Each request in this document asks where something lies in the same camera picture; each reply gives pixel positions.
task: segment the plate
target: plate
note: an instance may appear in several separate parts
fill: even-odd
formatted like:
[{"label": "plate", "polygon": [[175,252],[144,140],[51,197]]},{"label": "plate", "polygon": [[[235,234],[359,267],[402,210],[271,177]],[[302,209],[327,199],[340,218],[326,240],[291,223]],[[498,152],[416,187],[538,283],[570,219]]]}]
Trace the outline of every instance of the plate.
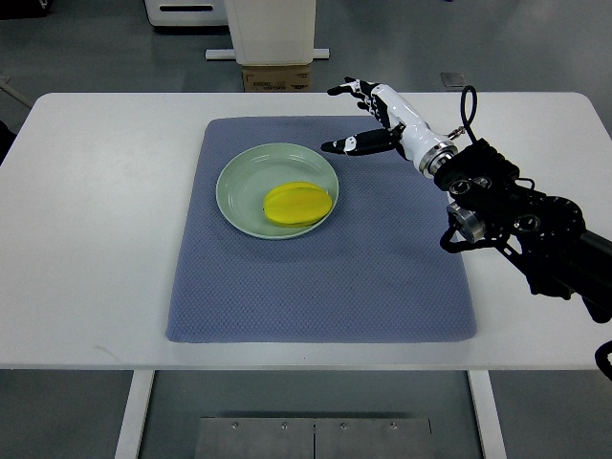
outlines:
[{"label": "plate", "polygon": [[[310,227],[283,228],[264,214],[264,197],[287,182],[311,182],[332,198],[332,209]],[[217,180],[217,206],[239,230],[262,239],[288,239],[312,231],[332,213],[339,194],[338,176],[321,155],[293,143],[266,143],[240,153]]]}]

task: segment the cable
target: cable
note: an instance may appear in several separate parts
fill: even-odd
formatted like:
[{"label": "cable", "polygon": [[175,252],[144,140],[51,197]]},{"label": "cable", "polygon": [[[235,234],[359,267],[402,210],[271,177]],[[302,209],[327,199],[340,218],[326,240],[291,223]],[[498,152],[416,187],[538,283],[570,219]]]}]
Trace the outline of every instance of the cable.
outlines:
[{"label": "cable", "polygon": [[[471,94],[471,113],[470,117],[466,117],[466,96],[468,93]],[[461,122],[463,123],[463,127],[466,128],[466,132],[470,137],[472,143],[476,143],[476,137],[474,133],[471,131],[471,122],[474,121],[474,117],[476,116],[476,105],[478,104],[478,97],[476,95],[476,89],[473,86],[466,86],[461,91]]]}]

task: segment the table leg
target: table leg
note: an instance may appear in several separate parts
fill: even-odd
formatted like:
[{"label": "table leg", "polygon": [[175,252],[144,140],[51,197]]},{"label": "table leg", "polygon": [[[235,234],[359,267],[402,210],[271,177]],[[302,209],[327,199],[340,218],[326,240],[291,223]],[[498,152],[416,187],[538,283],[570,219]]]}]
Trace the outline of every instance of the table leg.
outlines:
[{"label": "table leg", "polygon": [[487,370],[468,371],[471,398],[480,432],[480,445],[485,459],[506,459],[506,447],[499,426],[497,407]]},{"label": "table leg", "polygon": [[155,370],[134,370],[115,459],[138,459]]}]

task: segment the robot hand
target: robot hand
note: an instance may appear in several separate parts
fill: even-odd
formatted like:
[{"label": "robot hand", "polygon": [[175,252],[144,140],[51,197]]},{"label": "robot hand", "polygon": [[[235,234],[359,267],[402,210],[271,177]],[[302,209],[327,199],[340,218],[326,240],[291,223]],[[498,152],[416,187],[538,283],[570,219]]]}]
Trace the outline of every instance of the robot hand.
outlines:
[{"label": "robot hand", "polygon": [[428,178],[457,153],[450,139],[434,134],[417,111],[391,87],[351,77],[344,80],[344,84],[328,90],[327,94],[350,93],[359,98],[358,107],[373,115],[383,128],[326,142],[321,146],[323,151],[360,156],[395,148]]}]

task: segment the floor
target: floor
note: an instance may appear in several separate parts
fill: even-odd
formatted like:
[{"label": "floor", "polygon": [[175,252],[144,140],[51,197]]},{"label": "floor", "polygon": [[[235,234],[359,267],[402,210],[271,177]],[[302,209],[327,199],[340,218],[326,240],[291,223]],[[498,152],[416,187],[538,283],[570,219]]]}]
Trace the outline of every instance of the floor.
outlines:
[{"label": "floor", "polygon": [[[313,91],[344,76],[447,91],[440,74],[456,72],[481,92],[585,94],[612,134],[610,19],[612,3],[600,0],[319,0],[315,46],[331,58],[312,64]],[[238,64],[204,59],[230,47],[227,28],[152,27],[142,0],[54,0],[47,17],[0,21],[0,79],[32,101],[50,92],[241,92]],[[28,113],[0,93],[0,120],[13,132]],[[0,456],[113,457],[130,380],[0,371]],[[612,457],[612,383],[598,372],[492,372],[492,386],[508,457]],[[154,387],[153,400],[164,390]],[[158,406],[152,413],[164,416]]]}]

